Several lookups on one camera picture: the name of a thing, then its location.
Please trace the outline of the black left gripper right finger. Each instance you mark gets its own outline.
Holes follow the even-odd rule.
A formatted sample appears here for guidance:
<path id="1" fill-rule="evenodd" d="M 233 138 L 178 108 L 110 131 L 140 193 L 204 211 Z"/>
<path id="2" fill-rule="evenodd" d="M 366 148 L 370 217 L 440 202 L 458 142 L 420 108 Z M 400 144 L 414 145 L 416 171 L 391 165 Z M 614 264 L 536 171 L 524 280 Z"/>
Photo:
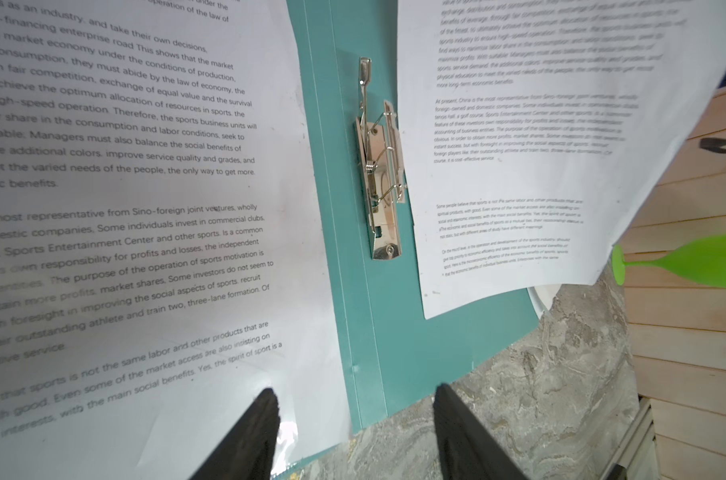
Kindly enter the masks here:
<path id="1" fill-rule="evenodd" d="M 527 479 L 448 384 L 437 387 L 433 412 L 444 479 Z"/>

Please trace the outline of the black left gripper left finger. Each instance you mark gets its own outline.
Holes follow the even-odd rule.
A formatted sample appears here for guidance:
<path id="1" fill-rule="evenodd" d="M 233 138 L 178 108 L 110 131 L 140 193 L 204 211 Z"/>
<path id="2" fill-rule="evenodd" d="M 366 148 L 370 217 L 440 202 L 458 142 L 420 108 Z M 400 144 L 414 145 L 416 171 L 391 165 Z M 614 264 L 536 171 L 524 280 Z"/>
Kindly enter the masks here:
<path id="1" fill-rule="evenodd" d="M 190 479 L 270 479 L 279 427 L 278 398 L 266 388 Z"/>

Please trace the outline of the teal green folder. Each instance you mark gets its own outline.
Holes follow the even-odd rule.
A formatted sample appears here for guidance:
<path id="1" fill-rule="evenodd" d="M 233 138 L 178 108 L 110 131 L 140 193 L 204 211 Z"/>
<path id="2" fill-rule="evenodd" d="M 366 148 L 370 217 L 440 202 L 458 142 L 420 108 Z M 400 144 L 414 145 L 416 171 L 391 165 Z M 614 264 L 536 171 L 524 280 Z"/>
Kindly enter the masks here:
<path id="1" fill-rule="evenodd" d="M 535 330 L 523 290 L 434 319 L 422 311 L 411 211 L 398 208 L 401 255 L 372 256 L 358 160 L 358 64 L 373 63 L 368 113 L 395 101 L 393 1 L 292 1 L 307 125 L 353 437 L 295 467 L 306 479 L 437 479 L 438 385 L 460 379 Z"/>

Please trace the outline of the printed paper sheet top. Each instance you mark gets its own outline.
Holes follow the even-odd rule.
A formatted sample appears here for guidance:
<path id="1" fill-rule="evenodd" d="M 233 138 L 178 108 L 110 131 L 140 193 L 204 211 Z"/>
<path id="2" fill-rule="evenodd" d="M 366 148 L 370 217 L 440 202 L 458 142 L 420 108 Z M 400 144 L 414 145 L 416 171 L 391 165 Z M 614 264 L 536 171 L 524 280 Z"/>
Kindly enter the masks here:
<path id="1" fill-rule="evenodd" d="M 0 1 L 0 479 L 186 479 L 264 389 L 351 434 L 283 1 Z"/>

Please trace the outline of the printed paper sheet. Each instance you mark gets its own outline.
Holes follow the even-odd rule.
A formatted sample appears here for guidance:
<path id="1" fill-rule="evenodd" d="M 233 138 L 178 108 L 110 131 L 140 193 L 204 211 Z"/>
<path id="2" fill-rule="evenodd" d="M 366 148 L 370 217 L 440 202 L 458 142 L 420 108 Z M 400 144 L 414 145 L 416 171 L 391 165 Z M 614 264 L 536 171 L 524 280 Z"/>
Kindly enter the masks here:
<path id="1" fill-rule="evenodd" d="M 264 389 L 351 434 L 283 1 L 0 1 L 0 479 L 186 479 Z"/>
<path id="2" fill-rule="evenodd" d="M 402 1 L 423 312 L 597 280 L 726 72 L 726 1 Z"/>

